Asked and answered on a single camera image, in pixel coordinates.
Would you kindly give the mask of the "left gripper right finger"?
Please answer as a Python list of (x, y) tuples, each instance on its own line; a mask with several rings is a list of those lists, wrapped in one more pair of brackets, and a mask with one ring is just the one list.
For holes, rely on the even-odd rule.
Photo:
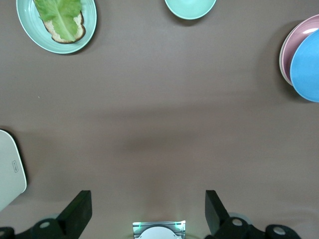
[(216, 191), (205, 193), (205, 218), (210, 230), (207, 239), (300, 239), (291, 228), (268, 225), (261, 231), (240, 217), (230, 216)]

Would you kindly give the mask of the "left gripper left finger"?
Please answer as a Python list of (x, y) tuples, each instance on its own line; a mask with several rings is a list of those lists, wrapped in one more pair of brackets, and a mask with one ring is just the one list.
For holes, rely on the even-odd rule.
[(57, 218), (44, 219), (16, 234), (11, 227), (1, 227), (2, 239), (78, 239), (92, 217), (90, 190), (82, 190)]

